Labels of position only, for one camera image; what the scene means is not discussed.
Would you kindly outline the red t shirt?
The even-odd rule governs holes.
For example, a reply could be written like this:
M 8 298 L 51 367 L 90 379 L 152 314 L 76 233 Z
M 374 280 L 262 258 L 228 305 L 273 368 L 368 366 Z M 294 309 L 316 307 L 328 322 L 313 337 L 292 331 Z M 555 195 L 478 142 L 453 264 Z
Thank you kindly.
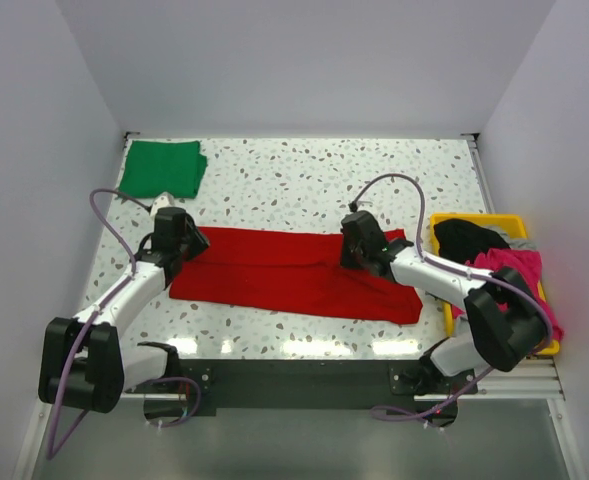
M 204 227 L 210 247 L 187 262 L 169 297 L 353 320 L 418 322 L 407 286 L 340 265 L 342 235 Z

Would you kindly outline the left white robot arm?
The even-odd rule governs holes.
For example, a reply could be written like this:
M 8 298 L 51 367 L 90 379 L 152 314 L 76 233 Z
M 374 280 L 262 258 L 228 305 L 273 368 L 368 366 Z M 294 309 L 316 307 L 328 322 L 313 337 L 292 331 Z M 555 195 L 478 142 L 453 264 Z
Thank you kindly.
M 120 338 L 142 310 L 205 252 L 209 241 L 182 208 L 163 207 L 154 218 L 151 245 L 134 255 L 125 273 L 94 304 L 70 318 L 54 318 L 44 336 L 38 396 L 45 403 L 108 413 L 121 394 L 149 383 L 159 392 L 181 380 L 175 347 L 142 342 L 123 348 Z

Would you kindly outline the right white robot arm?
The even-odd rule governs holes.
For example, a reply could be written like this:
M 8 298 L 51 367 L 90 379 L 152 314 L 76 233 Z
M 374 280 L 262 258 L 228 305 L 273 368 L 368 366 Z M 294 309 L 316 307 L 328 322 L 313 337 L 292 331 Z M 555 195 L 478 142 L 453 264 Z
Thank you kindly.
M 515 269 L 497 272 L 463 266 L 426 253 L 418 243 L 387 240 L 365 210 L 343 218 L 341 265 L 367 270 L 413 287 L 461 309 L 467 328 L 422 355 L 419 379 L 433 393 L 476 368 L 509 372 L 553 340 L 553 326 L 525 279 Z

